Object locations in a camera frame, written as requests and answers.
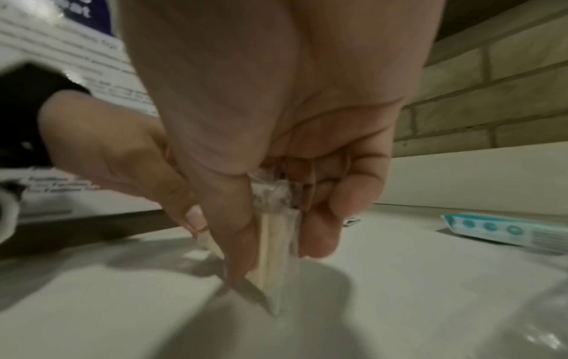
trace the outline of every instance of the fingernail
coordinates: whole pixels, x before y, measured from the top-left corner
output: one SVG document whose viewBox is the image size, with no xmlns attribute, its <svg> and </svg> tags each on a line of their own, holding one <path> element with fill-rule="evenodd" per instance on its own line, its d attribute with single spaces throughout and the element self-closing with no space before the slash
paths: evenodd
<svg viewBox="0 0 568 359">
<path fill-rule="evenodd" d="M 194 205 L 189 209 L 188 213 L 185 214 L 185 220 L 196 232 L 201 232 L 207 228 L 207 221 L 205 220 L 199 205 Z"/>
</svg>

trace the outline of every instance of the packet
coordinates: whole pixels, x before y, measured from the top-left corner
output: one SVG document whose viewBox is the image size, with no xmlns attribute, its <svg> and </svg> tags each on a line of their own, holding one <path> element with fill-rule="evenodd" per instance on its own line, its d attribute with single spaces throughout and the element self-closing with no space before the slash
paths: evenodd
<svg viewBox="0 0 568 359">
<path fill-rule="evenodd" d="M 561 224 L 478 214 L 443 215 L 460 235 L 555 253 L 568 253 L 568 227 Z"/>
<path fill-rule="evenodd" d="M 294 297 L 299 275 L 298 238 L 302 214 L 297 209 L 301 186 L 277 180 L 269 172 L 251 175 L 254 217 L 259 229 L 257 266 L 246 279 L 263 292 L 269 311 L 279 315 Z M 198 242 L 215 255 L 223 252 L 209 232 Z"/>
</svg>

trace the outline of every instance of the teal circle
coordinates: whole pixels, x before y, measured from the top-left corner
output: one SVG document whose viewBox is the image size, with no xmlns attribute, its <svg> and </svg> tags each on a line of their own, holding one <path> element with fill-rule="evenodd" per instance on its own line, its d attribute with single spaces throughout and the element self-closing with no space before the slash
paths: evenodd
<svg viewBox="0 0 568 359">
<path fill-rule="evenodd" d="M 467 228 L 474 228 L 475 222 L 473 222 L 471 219 L 466 219 L 465 221 L 463 221 L 463 225 Z"/>
<path fill-rule="evenodd" d="M 521 227 L 518 227 L 516 225 L 510 225 L 509 227 L 507 227 L 507 232 L 509 232 L 512 235 L 523 235 L 523 234 L 525 234 L 525 231 L 523 231 Z"/>
<path fill-rule="evenodd" d="M 489 232 L 495 232 L 497 231 L 497 225 L 495 223 L 492 222 L 485 222 L 483 224 L 483 227 L 488 230 Z"/>
</svg>

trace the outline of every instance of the person's left hand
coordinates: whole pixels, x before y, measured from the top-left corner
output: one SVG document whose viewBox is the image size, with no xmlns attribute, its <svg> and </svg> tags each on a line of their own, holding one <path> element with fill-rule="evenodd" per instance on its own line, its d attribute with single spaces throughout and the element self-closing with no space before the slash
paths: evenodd
<svg viewBox="0 0 568 359">
<path fill-rule="evenodd" d="M 159 119 L 64 90 L 42 106 L 38 126 L 58 169 L 158 202 L 194 236 L 206 228 L 189 184 L 169 160 Z"/>
</svg>

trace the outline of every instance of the hand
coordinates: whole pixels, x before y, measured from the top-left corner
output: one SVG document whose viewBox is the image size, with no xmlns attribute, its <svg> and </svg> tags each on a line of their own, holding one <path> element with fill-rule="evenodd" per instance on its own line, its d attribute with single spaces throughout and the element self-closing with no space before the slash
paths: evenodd
<svg viewBox="0 0 568 359">
<path fill-rule="evenodd" d="M 166 134 L 157 118 L 64 90 L 42 106 L 38 126 L 57 168 L 156 201 L 193 235 L 206 226 L 189 184 L 166 161 Z"/>
<path fill-rule="evenodd" d="M 383 190 L 395 120 L 443 0 L 119 2 L 120 33 L 225 253 L 254 266 L 247 173 L 284 161 L 315 187 L 301 253 L 331 254 Z"/>
</svg>

